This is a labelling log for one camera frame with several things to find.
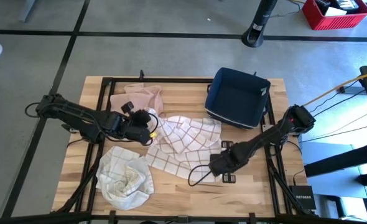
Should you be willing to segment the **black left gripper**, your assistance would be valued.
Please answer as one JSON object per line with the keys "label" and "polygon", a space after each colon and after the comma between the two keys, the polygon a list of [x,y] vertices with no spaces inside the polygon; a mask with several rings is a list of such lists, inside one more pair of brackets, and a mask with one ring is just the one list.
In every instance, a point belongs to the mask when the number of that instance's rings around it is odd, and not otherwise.
{"label": "black left gripper", "polygon": [[151,120],[146,110],[130,112],[128,116],[118,113],[118,123],[113,130],[116,139],[127,139],[146,145],[151,140],[148,122]]}

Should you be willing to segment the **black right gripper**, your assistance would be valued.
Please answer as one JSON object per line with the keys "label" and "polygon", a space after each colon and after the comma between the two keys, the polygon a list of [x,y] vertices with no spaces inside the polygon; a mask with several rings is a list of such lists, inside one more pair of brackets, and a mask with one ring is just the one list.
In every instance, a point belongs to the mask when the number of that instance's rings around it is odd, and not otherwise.
{"label": "black right gripper", "polygon": [[210,155],[210,171],[216,177],[233,173],[245,166],[251,157],[249,142],[237,142],[219,154]]}

